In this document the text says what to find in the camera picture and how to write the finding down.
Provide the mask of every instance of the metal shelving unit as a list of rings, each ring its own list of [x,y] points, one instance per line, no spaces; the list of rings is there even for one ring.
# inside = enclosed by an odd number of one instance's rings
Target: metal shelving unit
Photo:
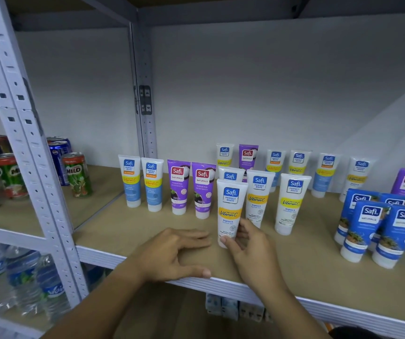
[[[70,28],[81,28],[82,21],[76,24],[71,20],[78,16],[79,19],[83,19],[83,22],[92,23],[92,28],[98,27],[98,23],[102,27],[112,26],[114,21],[129,28],[127,40],[129,40],[131,50],[139,151],[140,155],[146,157],[157,156],[148,26],[276,20],[289,19],[296,15],[315,17],[390,13],[402,9],[405,11],[405,4],[398,5],[396,0],[388,0],[390,6],[381,11],[377,11],[379,0],[363,0],[362,10],[359,10],[358,7],[336,9],[333,5],[323,8],[320,6],[320,0],[315,0],[316,7],[311,10],[305,8],[308,1],[311,2],[310,0],[232,0],[140,9],[131,5],[127,0],[82,1],[96,8],[106,18],[95,15],[93,10],[82,10],[59,17],[49,14],[42,18],[45,19],[44,23],[41,21],[34,21],[34,23],[39,24],[40,29],[64,29],[64,24],[68,19]],[[20,16],[17,19],[24,25],[31,24],[28,16]],[[0,0],[0,118],[18,162],[20,162],[20,169],[44,234],[42,237],[40,234],[18,233],[0,227],[0,242],[51,252],[65,285],[70,304],[75,306],[88,295],[88,287],[80,262],[115,268],[125,257],[75,245],[72,236],[75,226],[72,224],[62,189],[55,177],[53,162],[48,153],[29,79],[4,0]],[[100,210],[116,201],[118,197],[123,196],[117,195],[106,205],[99,206]],[[240,301],[261,304],[252,290],[238,282],[219,278],[209,280],[185,278],[170,283]],[[318,319],[344,325],[363,325],[380,334],[405,338],[405,321],[302,297],[298,297],[298,299]]]

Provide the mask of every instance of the left hand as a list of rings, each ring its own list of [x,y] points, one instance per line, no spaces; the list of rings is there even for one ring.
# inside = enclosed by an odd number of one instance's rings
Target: left hand
[[[119,275],[125,273],[126,276],[129,276],[133,269],[141,284],[184,277],[210,278],[209,269],[200,265],[180,265],[177,257],[181,249],[210,246],[208,235],[209,233],[206,231],[167,228],[140,245],[113,272]]]

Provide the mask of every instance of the fingernail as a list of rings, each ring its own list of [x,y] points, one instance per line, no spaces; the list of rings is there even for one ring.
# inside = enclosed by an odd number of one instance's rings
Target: fingernail
[[[209,269],[204,269],[204,270],[202,271],[202,276],[203,276],[204,278],[211,278],[211,277],[212,277],[212,274],[210,273],[210,270],[209,270]]]

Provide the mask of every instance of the hand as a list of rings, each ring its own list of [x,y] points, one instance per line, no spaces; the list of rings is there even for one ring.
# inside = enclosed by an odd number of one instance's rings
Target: hand
[[[113,272],[132,276],[132,271],[135,271],[140,284],[184,277],[210,278],[209,269],[199,265],[182,266],[177,257],[181,249],[209,246],[208,235],[206,231],[167,228],[139,246]]]
[[[245,247],[239,238],[248,239]],[[275,243],[250,220],[241,218],[236,239],[222,236],[221,242],[228,247],[244,282],[263,297],[276,288],[288,290],[276,255]]]

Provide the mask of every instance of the right hand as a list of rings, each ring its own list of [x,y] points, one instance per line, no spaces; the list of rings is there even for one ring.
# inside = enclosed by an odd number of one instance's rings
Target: right hand
[[[248,239],[246,247],[239,238]],[[250,220],[240,219],[236,239],[222,236],[220,240],[231,252],[243,281],[259,297],[277,288],[288,290],[279,268],[275,243]]]

